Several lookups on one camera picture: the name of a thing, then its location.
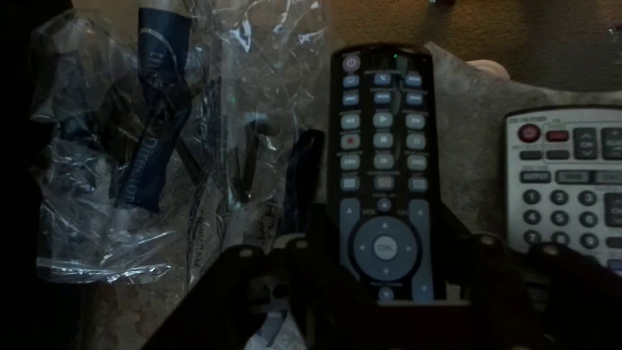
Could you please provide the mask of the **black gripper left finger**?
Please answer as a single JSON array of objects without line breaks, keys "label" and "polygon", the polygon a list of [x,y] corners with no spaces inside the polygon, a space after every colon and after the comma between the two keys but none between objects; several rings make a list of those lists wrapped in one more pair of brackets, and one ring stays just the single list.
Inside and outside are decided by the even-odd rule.
[{"label": "black gripper left finger", "polygon": [[242,350],[256,332],[273,340],[287,317],[308,350],[373,350],[376,305],[326,250],[334,231],[326,208],[312,204],[283,247],[225,249],[141,350]]}]

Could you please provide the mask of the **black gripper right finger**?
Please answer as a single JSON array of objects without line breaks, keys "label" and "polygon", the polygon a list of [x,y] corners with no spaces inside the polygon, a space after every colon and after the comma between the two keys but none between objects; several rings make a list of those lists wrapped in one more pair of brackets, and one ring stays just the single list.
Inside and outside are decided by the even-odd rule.
[{"label": "black gripper right finger", "polygon": [[439,212],[441,276],[466,289],[489,350],[622,350],[622,278],[559,243],[524,254]]}]

